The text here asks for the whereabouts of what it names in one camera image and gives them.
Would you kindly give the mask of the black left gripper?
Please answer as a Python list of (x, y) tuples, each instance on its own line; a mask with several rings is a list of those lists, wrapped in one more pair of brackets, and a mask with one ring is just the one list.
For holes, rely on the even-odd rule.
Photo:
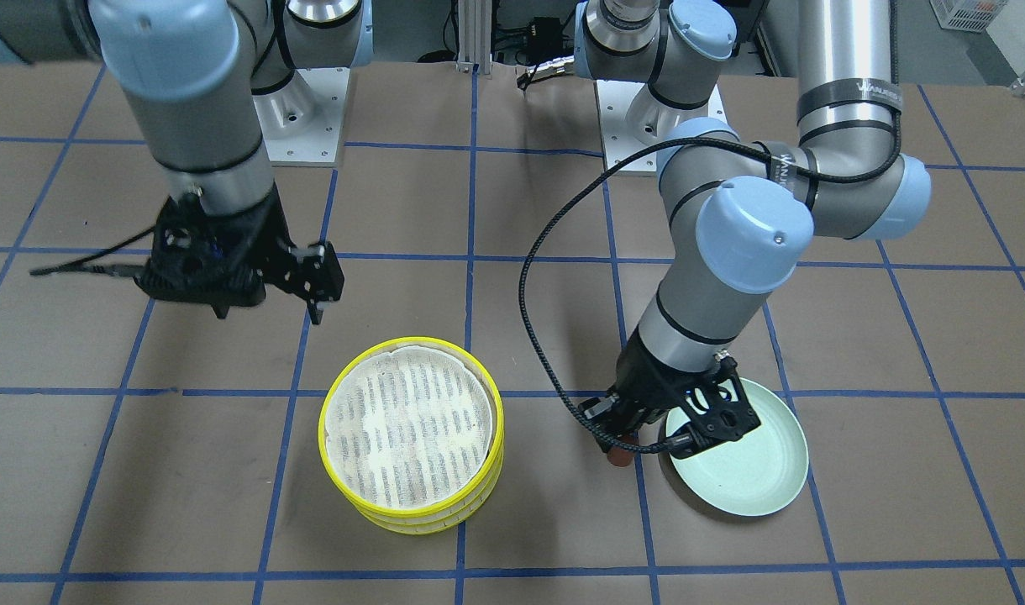
[[(604, 396), (576, 407), (577, 421), (589, 430), (605, 454), (612, 445), (620, 445), (637, 455), (666, 453), (685, 459), (739, 440), (760, 426), (744, 394), (738, 361), (727, 352), (713, 355), (705, 371), (683, 371), (655, 359), (634, 333), (618, 356), (616, 369), (616, 382)], [(685, 421), (658, 443), (624, 445), (618, 440), (670, 411), (684, 413)]]

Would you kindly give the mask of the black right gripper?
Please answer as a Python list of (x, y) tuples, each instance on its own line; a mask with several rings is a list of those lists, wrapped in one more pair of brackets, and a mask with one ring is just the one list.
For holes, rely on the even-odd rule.
[(251, 208), (223, 217), (206, 214), (201, 202), (192, 192), (166, 200), (136, 286), (155, 300), (209, 306), (221, 320), (231, 308), (264, 302), (273, 286), (304, 300), (310, 324), (320, 325), (344, 290), (331, 242), (295, 245), (275, 187)]

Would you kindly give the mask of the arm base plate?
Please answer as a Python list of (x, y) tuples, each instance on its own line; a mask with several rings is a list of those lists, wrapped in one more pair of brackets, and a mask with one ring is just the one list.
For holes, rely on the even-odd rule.
[(300, 70), (278, 91), (254, 96), (271, 164), (337, 167), (351, 77), (344, 66)]
[(661, 142), (685, 120), (697, 116), (727, 120), (717, 86), (705, 106), (678, 110), (655, 99), (643, 83), (600, 80), (594, 85), (606, 169)]

